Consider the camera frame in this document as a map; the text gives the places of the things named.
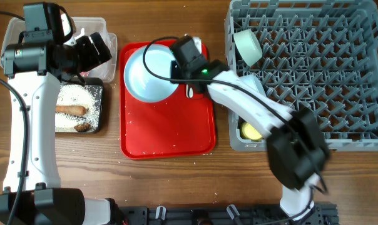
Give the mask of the white plastic spoon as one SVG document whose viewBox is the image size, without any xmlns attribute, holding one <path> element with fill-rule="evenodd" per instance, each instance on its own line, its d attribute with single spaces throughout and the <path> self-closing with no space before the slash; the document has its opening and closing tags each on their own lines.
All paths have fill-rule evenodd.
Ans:
<svg viewBox="0 0 378 225">
<path fill-rule="evenodd" d="M 186 97 L 188 99 L 193 98 L 193 89 L 190 86 L 186 86 Z"/>
</svg>

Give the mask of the large light blue plate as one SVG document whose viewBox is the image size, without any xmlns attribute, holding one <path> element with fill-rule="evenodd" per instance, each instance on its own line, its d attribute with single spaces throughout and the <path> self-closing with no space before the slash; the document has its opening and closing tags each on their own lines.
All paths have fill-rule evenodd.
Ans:
<svg viewBox="0 0 378 225">
<path fill-rule="evenodd" d="M 141 102 L 157 103 L 171 96 L 178 84 L 158 79 L 149 72 L 170 78 L 171 62 L 175 58 L 164 45 L 153 44 L 147 51 L 145 48 L 137 49 L 128 58 L 124 68 L 125 88 Z"/>
</svg>

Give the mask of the brown carrot-shaped root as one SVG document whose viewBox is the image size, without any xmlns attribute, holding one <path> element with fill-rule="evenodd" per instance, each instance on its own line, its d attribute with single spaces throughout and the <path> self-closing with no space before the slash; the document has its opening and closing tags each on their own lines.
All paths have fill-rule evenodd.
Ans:
<svg viewBox="0 0 378 225">
<path fill-rule="evenodd" d="M 56 106 L 55 111 L 73 116 L 84 116 L 87 113 L 87 109 L 83 106 Z"/>
</svg>

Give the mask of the small light blue bowl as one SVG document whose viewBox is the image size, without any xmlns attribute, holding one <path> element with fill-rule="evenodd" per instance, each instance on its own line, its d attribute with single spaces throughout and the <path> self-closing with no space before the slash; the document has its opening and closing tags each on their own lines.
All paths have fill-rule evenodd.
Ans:
<svg viewBox="0 0 378 225">
<path fill-rule="evenodd" d="M 259 92 L 261 95 L 266 96 L 262 83 L 256 76 L 246 75 L 246 76 L 240 77 L 240 80 L 243 81 L 246 85 L 250 86 L 252 89 Z"/>
</svg>

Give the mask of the green bowl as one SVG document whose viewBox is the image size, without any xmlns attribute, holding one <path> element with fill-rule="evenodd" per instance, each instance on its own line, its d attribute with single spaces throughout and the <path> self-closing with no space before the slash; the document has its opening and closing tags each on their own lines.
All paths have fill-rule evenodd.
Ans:
<svg viewBox="0 0 378 225">
<path fill-rule="evenodd" d="M 233 35 L 235 46 L 244 62 L 252 67 L 263 56 L 260 43 L 251 29 L 236 32 Z"/>
</svg>

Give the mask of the brown food scrap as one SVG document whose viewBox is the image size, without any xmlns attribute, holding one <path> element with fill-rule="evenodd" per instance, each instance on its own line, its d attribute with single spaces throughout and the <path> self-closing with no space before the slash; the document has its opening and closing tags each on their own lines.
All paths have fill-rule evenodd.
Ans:
<svg viewBox="0 0 378 225">
<path fill-rule="evenodd" d="M 90 123 L 82 123 L 82 124 L 78 124 L 74 127 L 74 129 L 77 131 L 77 132 L 86 132 L 88 131 L 89 129 L 91 128 L 91 124 Z"/>
</svg>

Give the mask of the yellow plastic cup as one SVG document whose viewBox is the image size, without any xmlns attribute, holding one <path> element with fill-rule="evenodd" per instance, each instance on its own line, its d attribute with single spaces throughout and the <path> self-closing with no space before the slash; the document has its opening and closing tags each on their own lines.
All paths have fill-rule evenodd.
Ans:
<svg viewBox="0 0 378 225">
<path fill-rule="evenodd" d="M 259 141 L 263 137 L 262 135 L 248 122 L 244 122 L 240 127 L 240 135 L 244 139 L 252 141 Z"/>
</svg>

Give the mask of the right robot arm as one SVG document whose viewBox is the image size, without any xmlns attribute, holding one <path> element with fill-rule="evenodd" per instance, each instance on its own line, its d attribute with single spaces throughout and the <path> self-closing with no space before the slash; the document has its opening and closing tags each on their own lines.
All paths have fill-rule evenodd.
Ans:
<svg viewBox="0 0 378 225">
<path fill-rule="evenodd" d="M 176 39 L 170 49 L 175 57 L 173 82 L 208 93 L 214 102 L 238 114 L 261 134 L 270 170 L 283 186 L 281 210 L 289 220 L 305 220 L 330 157 L 313 112 L 306 107 L 296 111 L 263 96 L 223 62 L 207 60 L 191 36 Z"/>
</svg>

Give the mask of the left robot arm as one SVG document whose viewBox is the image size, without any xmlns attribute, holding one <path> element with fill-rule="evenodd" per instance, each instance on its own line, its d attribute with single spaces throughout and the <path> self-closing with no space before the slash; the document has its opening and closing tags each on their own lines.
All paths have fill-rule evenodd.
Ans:
<svg viewBox="0 0 378 225">
<path fill-rule="evenodd" d="M 101 35 L 73 39 L 66 10 L 55 3 L 25 4 L 25 30 L 2 56 L 11 96 L 11 150 L 0 194 L 3 224 L 122 224 L 113 199 L 88 199 L 61 187 L 55 156 L 55 114 L 63 82 L 84 85 L 81 73 L 109 61 Z"/>
</svg>

